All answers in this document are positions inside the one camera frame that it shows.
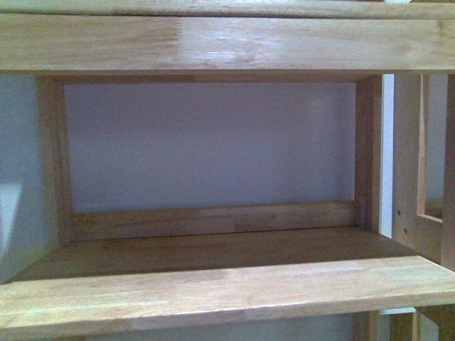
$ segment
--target bookcase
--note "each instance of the bookcase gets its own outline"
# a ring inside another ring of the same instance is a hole
[[[36,75],[55,248],[0,287],[2,338],[355,313],[354,340],[374,340],[378,310],[412,306],[453,340],[452,75],[444,220],[405,190],[399,216],[418,226],[396,220],[401,244],[379,235],[382,75],[409,82],[395,147],[420,160],[427,75],[455,70],[453,5],[2,1],[0,12],[0,71]],[[64,86],[150,82],[354,82],[353,200],[75,212]],[[400,167],[401,181],[422,182],[419,162]],[[427,235],[431,244],[417,242]]]

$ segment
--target light blue wall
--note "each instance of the light blue wall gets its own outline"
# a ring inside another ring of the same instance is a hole
[[[352,200],[355,84],[68,85],[76,211]]]
[[[447,82],[447,75],[432,75],[429,78],[427,199],[438,199],[444,196]]]
[[[47,251],[34,77],[0,76],[0,283]]]
[[[380,201],[380,233],[392,238],[393,184],[393,105],[394,75],[383,76],[382,89],[382,197]]]

